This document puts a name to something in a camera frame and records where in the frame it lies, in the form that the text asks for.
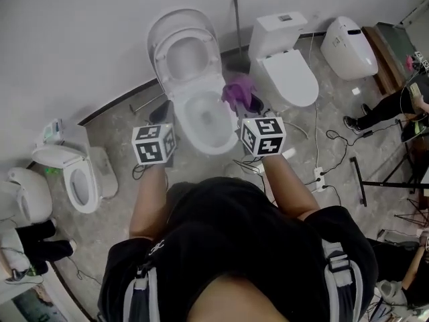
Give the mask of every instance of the floor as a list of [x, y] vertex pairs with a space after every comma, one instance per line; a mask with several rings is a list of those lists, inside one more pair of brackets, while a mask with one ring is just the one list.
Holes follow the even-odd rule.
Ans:
[[[299, 49], [306, 59], [310, 49], [310, 38], [298, 40], [296, 49]], [[361, 116], [361, 104], [366, 102], [370, 107], [381, 99], [381, 95], [372, 78], [346, 82], [341, 80], [326, 63], [320, 52], [321, 37], [315, 37], [312, 45], [312, 71], [315, 74], [320, 93], [317, 99], [318, 121], [318, 165], [325, 170], [334, 166], [344, 154], [344, 141], [330, 140], [325, 132], [328, 129], [336, 130], [340, 135], [352, 142], [356, 135], [347, 129], [342, 121], [344, 115]], [[352, 94], [352, 89], [358, 87], [361, 94]], [[80, 270], [103, 279], [109, 248], [117, 242], [127, 239], [129, 220], [137, 195], [138, 181], [131, 177], [131, 171], [136, 165], [135, 154], [131, 147], [131, 131], [133, 127], [145, 125], [151, 111], [164, 100], [156, 102], [132, 114], [129, 105], [134, 107], [149, 101], [161, 93], [156, 85], [132, 98], [114, 106], [104, 114], [92, 120], [86, 128], [92, 146], [102, 146], [106, 149], [113, 169], [119, 181], [119, 190], [115, 197], [104, 200], [101, 207], [90, 215], [79, 213], [73, 209], [65, 188], [61, 174], [47, 174], [52, 198], [54, 202], [54, 216], [58, 220], [60, 232], [76, 240], [78, 249], [72, 256]], [[289, 109], [282, 114], [284, 121], [299, 125], [308, 133], [308, 139], [298, 129], [291, 125], [286, 126], [288, 133], [285, 149], [294, 147], [296, 155], [290, 158], [290, 164], [303, 182], [313, 180], [313, 169], [316, 164], [316, 144], [314, 130], [316, 114], [314, 105], [303, 109]], [[380, 127], [390, 125], [392, 121], [380, 124]], [[243, 149], [240, 144], [228, 155], [217, 158], [198, 156], [181, 137], [176, 153], [174, 167], [167, 169], [168, 182], [171, 186], [175, 182], [198, 182], [212, 176], [238, 176], [254, 182], [259, 187], [261, 179], [254, 174], [245, 174], [231, 160], [242, 159]], [[400, 143], [400, 131], [397, 125], [375, 133], [370, 138], [359, 140], [354, 147], [349, 147], [344, 162], [325, 176], [326, 183], [335, 186], [345, 206], [358, 223], [363, 233], [368, 237], [376, 237], [382, 228], [414, 234], [416, 228], [410, 223], [394, 218], [395, 213], [411, 213], [412, 206], [406, 201], [409, 192], [406, 189], [367, 188], [369, 206], [360, 205], [360, 191], [354, 168], [349, 162], [351, 156], [356, 156], [361, 166], [364, 179], [382, 179], [402, 157], [404, 146]], [[410, 171], [407, 165], [398, 170], [392, 180], [408, 179]], [[327, 188], [321, 193], [315, 193], [321, 207], [339, 203], [333, 188]], [[98, 312], [97, 299], [100, 286], [95, 281], [76, 276], [76, 267], [69, 259], [56, 263], [64, 276], [66, 283], [83, 305], [95, 316]]]

